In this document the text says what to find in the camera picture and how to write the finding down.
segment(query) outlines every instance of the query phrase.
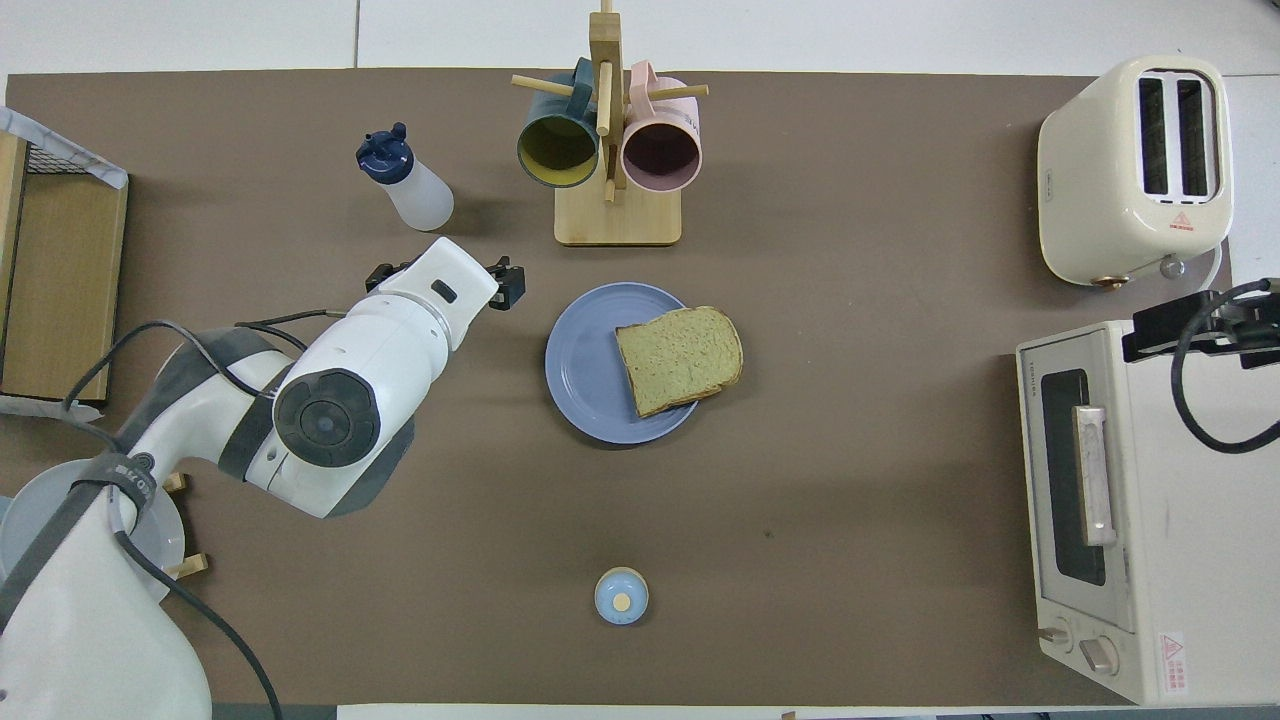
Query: toast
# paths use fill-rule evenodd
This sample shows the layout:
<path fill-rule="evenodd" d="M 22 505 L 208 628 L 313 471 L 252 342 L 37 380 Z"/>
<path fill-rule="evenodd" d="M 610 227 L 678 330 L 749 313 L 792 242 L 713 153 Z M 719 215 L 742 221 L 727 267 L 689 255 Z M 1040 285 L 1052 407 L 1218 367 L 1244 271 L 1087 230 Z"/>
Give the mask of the toast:
<path fill-rule="evenodd" d="M 742 374 L 742 342 L 716 307 L 681 307 L 614 329 L 641 418 L 716 395 Z"/>

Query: oven knob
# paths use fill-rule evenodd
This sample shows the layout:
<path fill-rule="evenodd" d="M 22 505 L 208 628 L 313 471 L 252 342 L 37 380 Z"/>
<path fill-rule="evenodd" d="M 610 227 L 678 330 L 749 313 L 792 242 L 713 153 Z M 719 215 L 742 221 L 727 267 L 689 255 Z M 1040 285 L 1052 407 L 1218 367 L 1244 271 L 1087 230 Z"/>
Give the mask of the oven knob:
<path fill-rule="evenodd" d="M 1116 646 L 1110 638 L 1080 641 L 1080 653 L 1089 664 L 1089 670 L 1098 675 L 1115 675 L 1120 671 L 1120 653 L 1116 652 Z"/>
<path fill-rule="evenodd" d="M 1036 630 L 1036 634 L 1038 634 L 1042 641 L 1050 642 L 1050 643 L 1053 643 L 1053 644 L 1070 644 L 1071 643 L 1071 635 L 1070 635 L 1070 633 L 1068 633 L 1062 628 L 1052 628 L 1052 626 L 1050 626 L 1050 628 L 1041 628 L 1041 629 Z"/>

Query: plastic bottle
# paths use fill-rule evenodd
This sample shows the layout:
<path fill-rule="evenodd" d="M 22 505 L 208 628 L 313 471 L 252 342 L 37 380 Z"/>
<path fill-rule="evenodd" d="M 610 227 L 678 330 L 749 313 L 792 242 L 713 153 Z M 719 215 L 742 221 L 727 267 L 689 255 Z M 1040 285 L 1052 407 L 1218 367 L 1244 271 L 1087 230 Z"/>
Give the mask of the plastic bottle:
<path fill-rule="evenodd" d="M 356 163 L 387 191 L 408 227 L 434 231 L 453 214 L 453 191 L 413 156 L 406 135 L 404 123 L 396 123 L 390 132 L 366 135 Z"/>

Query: black cable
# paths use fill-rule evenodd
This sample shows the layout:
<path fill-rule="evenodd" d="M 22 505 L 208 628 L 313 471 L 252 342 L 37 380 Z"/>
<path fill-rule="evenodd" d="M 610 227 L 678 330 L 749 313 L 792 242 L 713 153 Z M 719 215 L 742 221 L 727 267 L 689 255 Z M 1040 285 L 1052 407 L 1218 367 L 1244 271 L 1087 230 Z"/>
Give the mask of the black cable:
<path fill-rule="evenodd" d="M 82 433 L 88 433 L 96 437 L 97 439 L 102 441 L 102 443 L 106 445 L 106 448 L 110 450 L 111 452 L 119 452 L 122 455 L 124 454 L 124 448 L 120 447 L 120 441 L 118 441 L 115 436 L 104 430 L 102 428 L 77 420 L 70 415 L 70 410 L 68 410 L 65 415 L 59 418 L 59 420 L 67 423 L 68 425 L 76 428 L 77 430 L 81 430 Z"/>
<path fill-rule="evenodd" d="M 215 370 L 218 370 L 219 375 L 225 378 L 227 382 L 236 386 L 241 392 L 244 392 L 246 395 L 250 395 L 252 397 L 268 397 L 262 395 L 257 388 L 237 378 L 229 369 L 227 369 L 225 365 L 223 365 L 212 355 L 210 355 L 209 348 L 205 347 L 205 343 L 200 342 L 200 340 L 195 334 L 192 334 L 191 331 L 188 331 L 187 328 L 172 320 L 148 320 L 133 328 L 132 331 L 124 333 L 124 336 L 120 337 L 120 340 L 115 341 L 115 345 L 113 345 L 111 348 L 108 350 L 106 354 L 102 355 L 102 357 L 100 357 L 97 363 L 93 363 L 92 368 L 90 368 L 83 375 L 81 375 L 81 379 L 76 382 L 76 386 L 72 388 L 72 391 L 67 393 L 65 398 L 63 398 L 63 413 L 70 413 L 72 402 L 76 402 L 76 398 L 79 397 L 79 393 L 84 391 L 84 386 L 87 386 L 90 380 L 93 379 L 93 375 L 99 374 L 99 372 L 101 372 L 102 368 L 105 368 L 111 361 L 111 359 L 115 357 L 115 354 L 122 347 L 124 347 L 134 337 L 140 336 L 141 333 L 151 328 L 169 328 L 174 331 L 175 333 L 180 334 L 187 342 L 189 342 L 191 346 L 195 347 L 197 352 L 200 352 L 201 357 L 204 357 L 205 361 L 207 361 L 210 365 L 212 365 Z"/>
<path fill-rule="evenodd" d="M 147 560 L 147 557 L 142 555 L 142 551 L 140 551 L 138 547 L 133 544 L 133 541 L 129 539 L 128 533 L 124 530 L 116 530 L 115 542 L 118 542 L 120 547 L 124 548 L 124 552 L 128 553 L 128 556 L 132 557 L 140 568 L 146 570 L 148 575 L 160 583 L 164 583 L 170 592 L 187 601 L 188 605 L 195 607 L 201 615 L 209 619 L 210 623 L 216 625 L 218 629 L 236 644 L 236 648 L 244 656 L 250 667 L 253 669 L 253 674 L 257 675 L 257 682 L 262 684 L 262 691 L 266 692 L 266 702 L 271 706 L 271 716 L 275 717 L 275 720 L 283 720 L 284 711 L 280 708 L 279 698 L 275 697 L 275 688 L 271 685 L 270 678 L 266 676 L 266 670 L 262 667 L 262 664 L 259 662 L 257 656 L 253 655 L 253 650 L 244 642 L 244 638 L 236 632 L 236 628 L 232 628 L 230 623 L 223 620 L 221 615 L 214 612 L 212 607 L 205 605 L 205 601 L 192 594 L 191 591 L 178 584 L 178 582 L 166 575 L 164 570 L 156 568 L 155 564 Z"/>
<path fill-rule="evenodd" d="M 280 323 L 292 323 L 293 320 L 301 320 L 302 318 L 343 318 L 347 314 L 342 310 L 303 310 L 302 313 L 293 313 L 291 315 L 280 315 L 279 318 L 268 318 L 265 320 L 253 320 L 257 325 L 279 325 Z"/>
<path fill-rule="evenodd" d="M 1276 420 L 1270 428 L 1262 430 L 1261 433 L 1244 439 L 1240 442 L 1222 442 L 1216 437 L 1208 434 L 1196 418 L 1192 415 L 1192 409 L 1187 405 L 1187 395 L 1183 391 L 1183 364 L 1187 361 L 1187 352 L 1190 351 L 1192 338 L 1196 337 L 1196 332 L 1208 320 L 1210 315 L 1217 311 L 1219 307 L 1226 305 L 1228 302 L 1235 300 L 1236 297 L 1245 295 L 1248 292 L 1270 291 L 1270 281 L 1253 281 L 1251 283 L 1244 283 L 1235 286 L 1231 290 L 1224 292 L 1222 295 L 1215 297 L 1207 305 L 1201 307 L 1192 319 L 1187 322 L 1180 336 L 1178 336 L 1178 347 L 1174 350 L 1174 365 L 1170 369 L 1170 386 L 1174 392 L 1174 407 L 1178 409 L 1178 415 L 1183 419 L 1183 424 L 1190 430 L 1196 439 L 1201 441 L 1211 450 L 1219 452 L 1226 452 L 1229 455 L 1242 455 L 1244 452 L 1253 452 L 1260 447 L 1263 447 L 1275 439 L 1280 438 L 1280 420 Z"/>
<path fill-rule="evenodd" d="M 307 343 L 302 342 L 291 333 L 282 331 L 280 328 L 273 328 L 271 325 L 264 325 L 262 323 L 236 323 L 237 328 L 248 328 L 251 331 L 257 331 L 260 333 L 266 333 L 269 336 L 275 336 L 284 342 L 288 342 L 293 347 L 297 347 L 302 352 L 307 351 Z"/>

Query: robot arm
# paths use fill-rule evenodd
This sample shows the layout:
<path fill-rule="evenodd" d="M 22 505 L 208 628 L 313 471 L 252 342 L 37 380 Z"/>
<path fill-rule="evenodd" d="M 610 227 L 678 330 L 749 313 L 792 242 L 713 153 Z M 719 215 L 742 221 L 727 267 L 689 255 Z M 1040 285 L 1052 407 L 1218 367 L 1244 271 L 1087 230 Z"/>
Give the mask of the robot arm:
<path fill-rule="evenodd" d="M 179 460 L 204 457 L 317 518 L 364 507 L 407 450 L 413 413 L 471 320 L 522 293 L 522 272 L 518 287 L 500 282 L 516 270 L 486 269 L 440 238 L 296 363 L 250 329 L 197 336 L 256 396 L 195 348 L 174 352 L 118 433 L 123 452 L 91 465 L 92 482 L 106 486 L 76 486 L 0 588 L 0 719 L 209 717 L 191 644 L 115 543 L 148 497 L 143 488 L 131 502 L 122 489 L 154 492 L 154 478 Z"/>
<path fill-rule="evenodd" d="M 390 274 L 297 363 L 243 328 L 201 337 L 253 388 L 175 354 L 120 432 L 166 475 L 204 457 L 317 518 L 374 498 L 413 438 L 413 413 L 500 283 L 448 238 Z"/>

